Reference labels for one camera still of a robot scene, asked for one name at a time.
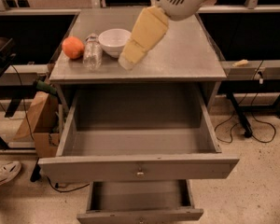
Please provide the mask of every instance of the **drawer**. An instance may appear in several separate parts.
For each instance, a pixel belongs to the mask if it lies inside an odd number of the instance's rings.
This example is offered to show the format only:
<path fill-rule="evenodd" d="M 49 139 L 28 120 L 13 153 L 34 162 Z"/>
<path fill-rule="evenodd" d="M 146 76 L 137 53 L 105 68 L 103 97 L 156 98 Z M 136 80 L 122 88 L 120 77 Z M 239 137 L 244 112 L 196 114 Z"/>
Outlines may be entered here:
<path fill-rule="evenodd" d="M 82 224 L 158 223 L 198 220 L 189 182 L 94 182 L 86 214 L 77 215 Z"/>
<path fill-rule="evenodd" d="M 223 155 L 196 83 L 96 84 L 77 92 L 55 158 L 39 165 L 52 181 L 225 178 Z"/>

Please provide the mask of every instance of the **shoe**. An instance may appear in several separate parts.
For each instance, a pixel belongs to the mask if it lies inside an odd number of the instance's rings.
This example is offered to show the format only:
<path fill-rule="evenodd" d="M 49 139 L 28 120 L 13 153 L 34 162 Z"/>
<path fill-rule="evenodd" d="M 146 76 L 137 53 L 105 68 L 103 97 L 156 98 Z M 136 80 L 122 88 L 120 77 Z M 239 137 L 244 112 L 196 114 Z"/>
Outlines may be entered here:
<path fill-rule="evenodd" d="M 0 186 L 12 180 L 20 171 L 21 163 L 14 161 L 5 165 L 0 165 Z"/>

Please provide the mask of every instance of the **cabinet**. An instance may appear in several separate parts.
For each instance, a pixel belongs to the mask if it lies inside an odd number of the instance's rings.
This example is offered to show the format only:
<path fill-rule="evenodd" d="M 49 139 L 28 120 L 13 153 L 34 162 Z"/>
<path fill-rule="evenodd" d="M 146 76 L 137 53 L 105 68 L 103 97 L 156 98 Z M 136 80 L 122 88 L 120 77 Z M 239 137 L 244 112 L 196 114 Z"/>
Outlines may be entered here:
<path fill-rule="evenodd" d="M 131 31 L 140 11 L 82 10 L 71 34 Z M 91 183 L 81 223 L 199 219 L 188 179 L 226 178 L 239 160 L 221 153 L 208 115 L 225 74 L 202 26 L 169 25 L 132 71 L 104 54 L 90 73 L 63 53 L 53 70 L 68 116 L 56 157 L 39 165 L 52 181 Z"/>

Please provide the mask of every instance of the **gray tabletop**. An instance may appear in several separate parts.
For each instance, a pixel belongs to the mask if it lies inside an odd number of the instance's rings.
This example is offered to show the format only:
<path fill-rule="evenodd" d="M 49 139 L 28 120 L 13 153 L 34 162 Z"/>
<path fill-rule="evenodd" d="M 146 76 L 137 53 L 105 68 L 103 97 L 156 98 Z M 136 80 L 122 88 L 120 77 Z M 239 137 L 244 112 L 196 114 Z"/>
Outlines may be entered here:
<path fill-rule="evenodd" d="M 81 40 L 111 28 L 129 31 L 142 8 L 82 9 L 70 32 Z M 82 59 L 72 61 L 61 52 L 50 76 L 55 84 L 87 84 L 139 81 L 220 81 L 226 75 L 202 26 L 195 16 L 170 21 L 162 41 L 132 71 L 122 68 L 106 53 L 96 72 L 83 67 Z"/>

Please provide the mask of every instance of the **black bag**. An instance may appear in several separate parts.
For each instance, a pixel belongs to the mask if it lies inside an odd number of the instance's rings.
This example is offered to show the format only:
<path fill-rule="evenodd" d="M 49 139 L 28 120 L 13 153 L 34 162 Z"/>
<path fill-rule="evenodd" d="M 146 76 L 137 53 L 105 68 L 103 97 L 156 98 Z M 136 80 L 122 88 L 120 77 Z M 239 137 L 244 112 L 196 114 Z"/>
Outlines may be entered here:
<path fill-rule="evenodd" d="M 0 37 L 0 67 L 5 66 L 10 61 L 14 46 L 12 38 Z"/>

